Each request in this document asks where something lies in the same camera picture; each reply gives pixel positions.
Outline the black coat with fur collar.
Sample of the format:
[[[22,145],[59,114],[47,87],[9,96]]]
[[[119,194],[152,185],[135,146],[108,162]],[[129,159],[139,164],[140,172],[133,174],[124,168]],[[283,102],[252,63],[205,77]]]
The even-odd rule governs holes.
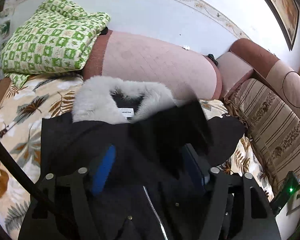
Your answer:
[[[66,176],[116,148],[101,194],[89,202],[100,239],[198,239],[203,201],[185,169],[192,145],[210,166],[226,161],[196,101],[171,107],[132,124],[75,122],[70,113],[42,121],[41,174]]]

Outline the black device with green light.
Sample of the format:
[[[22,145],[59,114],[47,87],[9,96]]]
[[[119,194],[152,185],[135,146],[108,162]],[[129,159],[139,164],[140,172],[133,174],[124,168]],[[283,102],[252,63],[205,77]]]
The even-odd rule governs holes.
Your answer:
[[[289,171],[284,179],[281,190],[270,202],[270,207],[274,216],[277,216],[291,196],[300,190],[300,180],[293,171]]]

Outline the striped beige sofa cushion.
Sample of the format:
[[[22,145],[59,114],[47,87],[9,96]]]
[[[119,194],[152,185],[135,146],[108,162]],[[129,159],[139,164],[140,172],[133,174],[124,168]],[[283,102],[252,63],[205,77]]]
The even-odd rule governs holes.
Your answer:
[[[270,88],[256,79],[242,83],[224,104],[247,126],[254,153],[274,194],[292,171],[300,179],[300,119]]]

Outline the pink brown bed headboard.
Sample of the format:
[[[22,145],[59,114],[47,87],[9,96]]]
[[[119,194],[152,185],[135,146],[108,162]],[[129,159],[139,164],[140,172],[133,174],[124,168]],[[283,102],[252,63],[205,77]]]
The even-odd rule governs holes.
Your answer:
[[[218,99],[222,91],[221,74],[207,56],[154,38],[112,30],[97,38],[82,73],[86,80],[111,76],[163,83],[178,100],[192,94],[199,99]]]

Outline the green checkered folded quilt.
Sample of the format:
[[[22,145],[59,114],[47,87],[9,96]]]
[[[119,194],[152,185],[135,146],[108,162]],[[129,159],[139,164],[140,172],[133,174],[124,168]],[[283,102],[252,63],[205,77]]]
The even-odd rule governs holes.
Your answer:
[[[71,0],[44,0],[1,51],[3,74],[21,88],[31,75],[81,70],[109,22],[106,12],[88,13]]]

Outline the framed wall picture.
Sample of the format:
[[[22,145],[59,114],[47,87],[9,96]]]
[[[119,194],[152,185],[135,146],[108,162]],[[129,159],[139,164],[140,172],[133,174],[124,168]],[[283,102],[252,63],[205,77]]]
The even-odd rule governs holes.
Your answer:
[[[295,0],[265,0],[274,14],[285,37],[288,49],[292,51],[299,25],[299,9]]]

